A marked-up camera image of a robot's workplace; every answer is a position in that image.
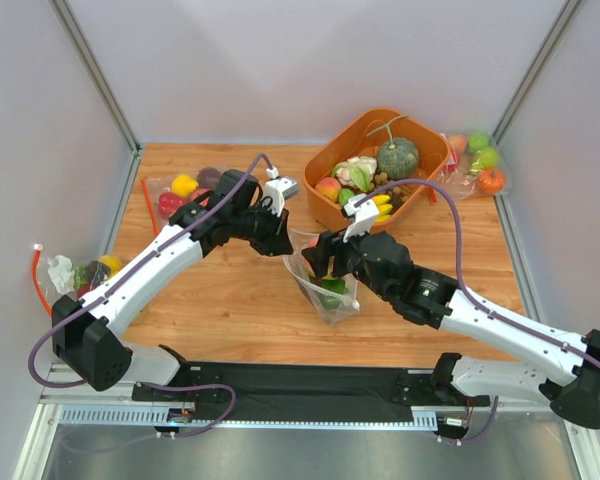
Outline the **polka dot zip bag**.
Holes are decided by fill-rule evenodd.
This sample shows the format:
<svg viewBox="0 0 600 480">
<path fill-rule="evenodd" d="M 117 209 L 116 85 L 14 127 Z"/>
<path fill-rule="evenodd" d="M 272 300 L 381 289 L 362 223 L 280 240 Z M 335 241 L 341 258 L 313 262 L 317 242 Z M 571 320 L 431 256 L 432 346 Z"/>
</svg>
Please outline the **polka dot zip bag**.
<svg viewBox="0 0 600 480">
<path fill-rule="evenodd" d="M 316 278 L 301 255 L 304 248 L 316 244 L 319 235 L 290 230 L 289 237 L 294 251 L 283 257 L 284 265 L 316 315 L 327 325 L 335 325 L 358 314 L 361 308 L 357 299 L 358 282 L 351 275 Z"/>
</svg>

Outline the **fake green bell pepper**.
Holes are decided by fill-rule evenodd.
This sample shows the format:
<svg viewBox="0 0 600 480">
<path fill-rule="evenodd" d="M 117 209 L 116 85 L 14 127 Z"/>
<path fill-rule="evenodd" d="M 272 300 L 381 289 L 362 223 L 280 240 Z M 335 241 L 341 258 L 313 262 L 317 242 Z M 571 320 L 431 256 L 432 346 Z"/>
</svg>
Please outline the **fake green bell pepper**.
<svg viewBox="0 0 600 480">
<path fill-rule="evenodd" d="M 349 304 L 348 288 L 343 278 L 335 281 L 319 282 L 319 287 L 325 290 L 325 293 L 319 294 L 320 302 L 325 309 L 337 310 Z"/>
</svg>

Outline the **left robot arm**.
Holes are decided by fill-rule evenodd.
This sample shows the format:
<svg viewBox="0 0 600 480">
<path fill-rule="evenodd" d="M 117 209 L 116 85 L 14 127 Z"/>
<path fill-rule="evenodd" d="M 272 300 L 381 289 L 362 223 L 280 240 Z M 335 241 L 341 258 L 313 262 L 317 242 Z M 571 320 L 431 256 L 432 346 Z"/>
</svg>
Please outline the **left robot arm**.
<svg viewBox="0 0 600 480">
<path fill-rule="evenodd" d="M 266 257 L 289 255 L 286 200 L 295 180 L 273 176 L 265 184 L 225 171 L 213 190 L 193 196 L 169 218 L 154 241 L 122 270 L 77 300 L 52 307 L 52 347 L 94 390 L 121 381 L 168 385 L 185 360 L 165 347 L 126 344 L 122 336 L 144 307 L 174 278 L 231 239 Z"/>
</svg>

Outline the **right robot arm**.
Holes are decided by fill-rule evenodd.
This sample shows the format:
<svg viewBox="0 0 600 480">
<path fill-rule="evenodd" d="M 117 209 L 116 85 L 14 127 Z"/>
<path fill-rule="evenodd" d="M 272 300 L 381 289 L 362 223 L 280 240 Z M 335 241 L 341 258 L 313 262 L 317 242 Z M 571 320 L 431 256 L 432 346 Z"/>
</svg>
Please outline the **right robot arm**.
<svg viewBox="0 0 600 480">
<path fill-rule="evenodd" d="M 352 275 L 410 323 L 464 335 L 512 357 L 444 354 L 436 365 L 438 389 L 537 402 L 570 423 L 600 429 L 599 330 L 582 335 L 509 311 L 458 279 L 416 265 L 386 232 L 351 238 L 326 232 L 301 255 L 316 277 Z"/>
</svg>

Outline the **fake mango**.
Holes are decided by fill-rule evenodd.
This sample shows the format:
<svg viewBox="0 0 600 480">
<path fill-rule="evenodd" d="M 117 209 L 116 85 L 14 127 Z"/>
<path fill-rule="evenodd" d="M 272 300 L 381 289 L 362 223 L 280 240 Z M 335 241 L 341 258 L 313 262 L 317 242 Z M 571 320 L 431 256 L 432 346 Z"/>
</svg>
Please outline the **fake mango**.
<svg viewBox="0 0 600 480">
<path fill-rule="evenodd" d="M 315 282 L 339 280 L 339 277 L 334 277 L 331 274 L 326 274 L 325 276 L 322 276 L 322 277 L 317 276 L 311 268 L 307 269 L 307 275 L 311 281 L 315 281 Z"/>
</svg>

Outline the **fake peach in basin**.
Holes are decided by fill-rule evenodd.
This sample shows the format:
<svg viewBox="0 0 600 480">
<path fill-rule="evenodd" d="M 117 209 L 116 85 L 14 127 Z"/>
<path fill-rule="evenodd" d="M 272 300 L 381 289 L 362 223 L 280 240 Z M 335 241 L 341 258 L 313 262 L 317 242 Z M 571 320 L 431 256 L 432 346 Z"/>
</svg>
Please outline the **fake peach in basin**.
<svg viewBox="0 0 600 480">
<path fill-rule="evenodd" d="M 340 182 L 333 177 L 325 177 L 315 185 L 315 190 L 333 203 L 339 201 L 341 189 Z"/>
</svg>

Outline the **fake green cucumber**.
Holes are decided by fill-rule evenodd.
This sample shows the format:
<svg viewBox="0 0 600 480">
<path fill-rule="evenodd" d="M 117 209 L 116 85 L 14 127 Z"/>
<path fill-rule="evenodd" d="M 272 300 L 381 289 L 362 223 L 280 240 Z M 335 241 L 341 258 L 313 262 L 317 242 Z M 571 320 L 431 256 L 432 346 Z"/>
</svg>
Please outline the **fake green cucumber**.
<svg viewBox="0 0 600 480">
<path fill-rule="evenodd" d="M 355 196 L 355 192 L 349 188 L 342 188 L 338 194 L 338 203 L 343 207 L 351 198 Z"/>
</svg>

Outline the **fake banana bunch in basin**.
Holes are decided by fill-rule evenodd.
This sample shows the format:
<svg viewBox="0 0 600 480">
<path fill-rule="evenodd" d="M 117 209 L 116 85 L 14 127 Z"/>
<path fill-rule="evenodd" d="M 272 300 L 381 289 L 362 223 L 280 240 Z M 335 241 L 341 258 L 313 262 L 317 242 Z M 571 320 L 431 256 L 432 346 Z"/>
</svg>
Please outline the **fake banana bunch in basin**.
<svg viewBox="0 0 600 480">
<path fill-rule="evenodd" d="M 391 197 L 387 194 L 380 194 L 374 196 L 372 200 L 378 209 L 378 216 L 375 223 L 379 224 L 388 221 L 393 211 Z"/>
</svg>

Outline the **fake purple plum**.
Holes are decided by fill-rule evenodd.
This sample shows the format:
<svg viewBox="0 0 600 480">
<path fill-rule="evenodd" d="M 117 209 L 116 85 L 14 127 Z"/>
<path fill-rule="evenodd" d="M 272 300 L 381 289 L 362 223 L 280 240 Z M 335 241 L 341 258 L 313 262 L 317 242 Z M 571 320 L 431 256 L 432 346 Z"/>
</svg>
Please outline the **fake purple plum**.
<svg viewBox="0 0 600 480">
<path fill-rule="evenodd" d="M 220 182 L 223 172 L 214 167 L 202 168 L 196 176 L 200 188 L 215 190 Z"/>
</svg>

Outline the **fake red apple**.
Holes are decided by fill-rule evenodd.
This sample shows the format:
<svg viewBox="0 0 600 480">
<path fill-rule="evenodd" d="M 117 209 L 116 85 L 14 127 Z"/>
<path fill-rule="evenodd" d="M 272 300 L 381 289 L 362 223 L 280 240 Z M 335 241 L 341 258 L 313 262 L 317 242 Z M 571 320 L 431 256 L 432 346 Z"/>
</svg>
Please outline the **fake red apple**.
<svg viewBox="0 0 600 480">
<path fill-rule="evenodd" d="M 199 188 L 191 194 L 190 201 L 206 207 L 211 193 L 212 191 L 207 188 Z"/>
</svg>

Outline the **fake cauliflower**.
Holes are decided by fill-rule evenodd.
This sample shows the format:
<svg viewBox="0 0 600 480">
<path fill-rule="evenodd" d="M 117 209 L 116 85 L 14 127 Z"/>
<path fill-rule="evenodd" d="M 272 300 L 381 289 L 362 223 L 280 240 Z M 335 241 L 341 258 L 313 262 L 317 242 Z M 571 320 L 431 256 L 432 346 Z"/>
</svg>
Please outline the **fake cauliflower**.
<svg viewBox="0 0 600 480">
<path fill-rule="evenodd" d="M 377 160 L 370 156 L 354 156 L 336 164 L 331 176 L 337 179 L 343 187 L 349 187 L 368 193 L 377 170 Z"/>
</svg>

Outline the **fake yellow pepper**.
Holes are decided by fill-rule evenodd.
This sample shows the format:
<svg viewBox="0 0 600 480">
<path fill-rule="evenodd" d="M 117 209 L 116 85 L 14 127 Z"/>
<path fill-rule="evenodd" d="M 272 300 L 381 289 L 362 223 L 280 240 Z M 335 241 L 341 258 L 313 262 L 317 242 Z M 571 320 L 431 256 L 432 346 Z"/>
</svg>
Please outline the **fake yellow pepper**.
<svg viewBox="0 0 600 480">
<path fill-rule="evenodd" d="M 182 174 L 171 182 L 170 191 L 182 198 L 189 198 L 198 189 L 198 181 L 190 175 Z"/>
</svg>

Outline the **fake red pepper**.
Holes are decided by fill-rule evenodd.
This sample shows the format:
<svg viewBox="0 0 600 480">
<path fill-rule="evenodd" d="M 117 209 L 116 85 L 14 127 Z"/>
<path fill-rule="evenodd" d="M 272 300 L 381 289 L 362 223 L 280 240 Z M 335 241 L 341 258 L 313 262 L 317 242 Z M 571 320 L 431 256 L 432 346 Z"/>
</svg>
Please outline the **fake red pepper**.
<svg viewBox="0 0 600 480">
<path fill-rule="evenodd" d="M 185 205 L 187 200 L 179 197 L 172 192 L 163 192 L 158 198 L 158 213 L 161 218 L 168 220 L 180 207 Z"/>
</svg>

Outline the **zip bag with bananas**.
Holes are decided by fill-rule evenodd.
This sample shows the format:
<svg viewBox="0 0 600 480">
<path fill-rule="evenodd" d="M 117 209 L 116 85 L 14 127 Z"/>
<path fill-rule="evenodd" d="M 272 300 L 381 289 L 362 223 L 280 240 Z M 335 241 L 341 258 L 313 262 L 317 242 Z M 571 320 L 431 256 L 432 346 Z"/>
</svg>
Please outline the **zip bag with bananas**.
<svg viewBox="0 0 600 480">
<path fill-rule="evenodd" d="M 213 190 L 226 166 L 205 166 L 166 177 L 141 180 L 153 234 L 157 236 L 176 210 L 207 190 Z"/>
</svg>

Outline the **fake green pumpkin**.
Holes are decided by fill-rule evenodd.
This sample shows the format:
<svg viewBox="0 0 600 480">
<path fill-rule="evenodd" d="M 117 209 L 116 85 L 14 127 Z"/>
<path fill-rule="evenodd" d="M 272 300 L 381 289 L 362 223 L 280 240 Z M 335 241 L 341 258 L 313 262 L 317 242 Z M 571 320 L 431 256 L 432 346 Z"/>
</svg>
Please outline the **fake green pumpkin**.
<svg viewBox="0 0 600 480">
<path fill-rule="evenodd" d="M 391 181 L 410 177 L 419 167 L 419 150 L 416 145 L 403 137 L 387 140 L 376 156 L 377 169 Z"/>
</svg>

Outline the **zip bag with pumpkin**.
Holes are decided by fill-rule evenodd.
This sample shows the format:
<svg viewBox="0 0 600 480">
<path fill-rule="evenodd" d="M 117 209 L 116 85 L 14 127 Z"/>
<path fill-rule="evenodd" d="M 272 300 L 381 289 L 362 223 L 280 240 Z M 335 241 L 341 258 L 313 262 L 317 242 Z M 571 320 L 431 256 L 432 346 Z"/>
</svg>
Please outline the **zip bag with pumpkin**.
<svg viewBox="0 0 600 480">
<path fill-rule="evenodd" d="M 484 131 L 444 134 L 450 157 L 434 176 L 456 201 L 497 197 L 512 187 L 509 167 L 492 135 Z"/>
</svg>

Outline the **fake pink peach back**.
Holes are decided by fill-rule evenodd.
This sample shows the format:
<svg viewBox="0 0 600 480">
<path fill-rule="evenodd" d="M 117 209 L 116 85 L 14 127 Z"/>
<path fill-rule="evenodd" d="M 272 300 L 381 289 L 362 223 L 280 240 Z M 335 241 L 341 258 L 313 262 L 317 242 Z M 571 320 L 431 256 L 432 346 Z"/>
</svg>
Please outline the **fake pink peach back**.
<svg viewBox="0 0 600 480">
<path fill-rule="evenodd" d="M 468 146 L 468 137 L 463 134 L 454 134 L 448 137 L 449 144 L 452 149 L 458 153 L 462 154 L 466 151 Z"/>
</svg>

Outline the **fake small orange pumpkin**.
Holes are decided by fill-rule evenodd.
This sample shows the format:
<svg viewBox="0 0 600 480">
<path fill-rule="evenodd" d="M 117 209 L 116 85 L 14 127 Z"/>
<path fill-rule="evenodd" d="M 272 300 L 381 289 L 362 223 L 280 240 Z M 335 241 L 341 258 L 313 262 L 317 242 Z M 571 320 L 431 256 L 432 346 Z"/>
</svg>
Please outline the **fake small orange pumpkin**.
<svg viewBox="0 0 600 480">
<path fill-rule="evenodd" d="M 501 170 L 486 168 L 478 175 L 476 184 L 480 193 L 495 195 L 506 187 L 507 177 Z"/>
</svg>

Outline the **fake green apple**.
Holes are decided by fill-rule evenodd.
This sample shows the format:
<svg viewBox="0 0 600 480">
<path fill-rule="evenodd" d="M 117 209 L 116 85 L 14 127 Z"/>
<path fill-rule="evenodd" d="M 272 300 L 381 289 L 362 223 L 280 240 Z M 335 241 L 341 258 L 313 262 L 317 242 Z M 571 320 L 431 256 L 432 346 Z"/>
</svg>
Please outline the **fake green apple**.
<svg viewBox="0 0 600 480">
<path fill-rule="evenodd" d="M 472 168 L 478 171 L 494 168 L 500 162 L 500 155 L 493 147 L 487 147 L 474 153 Z"/>
</svg>

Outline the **fake green bumpy fruit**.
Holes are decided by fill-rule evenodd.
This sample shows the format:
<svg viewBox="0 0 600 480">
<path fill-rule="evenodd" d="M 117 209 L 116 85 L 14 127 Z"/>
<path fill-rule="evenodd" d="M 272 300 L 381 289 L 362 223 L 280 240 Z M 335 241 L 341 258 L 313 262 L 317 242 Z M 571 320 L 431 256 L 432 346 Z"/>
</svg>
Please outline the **fake green bumpy fruit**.
<svg viewBox="0 0 600 480">
<path fill-rule="evenodd" d="M 466 151 L 473 154 L 490 146 L 490 137 L 486 132 L 472 132 L 467 136 Z"/>
</svg>

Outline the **zip bag at left edge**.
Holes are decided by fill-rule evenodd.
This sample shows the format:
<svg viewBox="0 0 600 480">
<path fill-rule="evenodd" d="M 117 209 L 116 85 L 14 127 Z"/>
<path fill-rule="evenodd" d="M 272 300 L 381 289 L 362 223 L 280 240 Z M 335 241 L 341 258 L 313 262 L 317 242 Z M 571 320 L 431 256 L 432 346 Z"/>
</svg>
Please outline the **zip bag at left edge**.
<svg viewBox="0 0 600 480">
<path fill-rule="evenodd" d="M 35 243 L 31 278 L 40 303 L 50 317 L 52 305 L 63 295 L 72 300 L 81 299 L 111 280 L 125 265 L 125 260 L 112 254 L 86 262 L 75 262 L 64 255 L 48 257 L 44 254 L 44 246 Z"/>
</svg>

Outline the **orange plastic basin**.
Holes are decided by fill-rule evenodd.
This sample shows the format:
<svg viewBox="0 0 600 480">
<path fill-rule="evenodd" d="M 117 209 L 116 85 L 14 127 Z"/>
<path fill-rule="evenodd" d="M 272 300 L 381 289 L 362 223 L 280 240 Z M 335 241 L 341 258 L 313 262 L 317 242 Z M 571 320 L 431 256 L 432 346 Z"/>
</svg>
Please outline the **orange plastic basin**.
<svg viewBox="0 0 600 480">
<path fill-rule="evenodd" d="M 444 137 L 391 109 L 362 114 L 324 146 L 304 168 L 311 217 L 330 230 L 347 225 L 341 203 L 391 181 L 433 181 L 451 159 Z"/>
</svg>

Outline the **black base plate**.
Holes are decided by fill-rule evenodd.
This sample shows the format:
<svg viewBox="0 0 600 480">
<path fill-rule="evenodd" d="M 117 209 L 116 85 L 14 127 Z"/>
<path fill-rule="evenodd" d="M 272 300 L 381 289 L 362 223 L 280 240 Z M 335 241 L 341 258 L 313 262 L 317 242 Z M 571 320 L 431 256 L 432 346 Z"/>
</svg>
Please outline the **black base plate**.
<svg viewBox="0 0 600 480">
<path fill-rule="evenodd" d="M 437 392 L 431 375 L 406 368 L 197 362 L 171 385 L 228 385 L 237 394 L 228 418 L 249 422 L 406 422 L 414 407 L 490 405 L 485 395 Z"/>
</svg>

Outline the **aluminium rail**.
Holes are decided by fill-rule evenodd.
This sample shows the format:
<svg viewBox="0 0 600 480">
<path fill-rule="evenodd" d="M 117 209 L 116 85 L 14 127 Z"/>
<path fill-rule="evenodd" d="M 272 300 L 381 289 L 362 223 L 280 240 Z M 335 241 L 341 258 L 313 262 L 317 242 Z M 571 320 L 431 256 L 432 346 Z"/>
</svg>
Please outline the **aluminium rail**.
<svg viewBox="0 0 600 480">
<path fill-rule="evenodd" d="M 436 368 L 431 371 L 431 380 L 434 389 L 438 389 L 435 380 Z M 37 382 L 46 388 L 70 389 L 86 386 L 94 390 L 88 384 L 82 382 L 81 378 L 72 370 L 67 381 L 48 380 L 38 377 Z M 447 436 L 451 440 L 462 439 L 468 431 L 468 421 L 460 419 L 458 425 L 445 424 L 445 418 L 460 410 L 453 407 L 414 407 L 412 409 L 413 419 L 406 422 L 289 422 L 289 421 L 264 421 L 249 422 L 241 420 L 230 420 L 228 418 L 237 399 L 235 390 L 224 384 L 200 385 L 189 387 L 174 387 L 152 383 L 138 383 L 121 381 L 107 390 L 114 390 L 129 386 L 132 389 L 131 400 L 145 406 L 156 406 L 159 413 L 152 417 L 152 422 L 157 431 L 171 436 L 190 433 L 194 430 L 206 431 L 218 424 L 241 425 L 246 427 L 265 426 L 273 428 L 377 428 L 384 430 L 422 430 L 431 431 L 438 436 Z M 495 408 L 502 396 L 489 396 L 490 405 Z"/>
</svg>

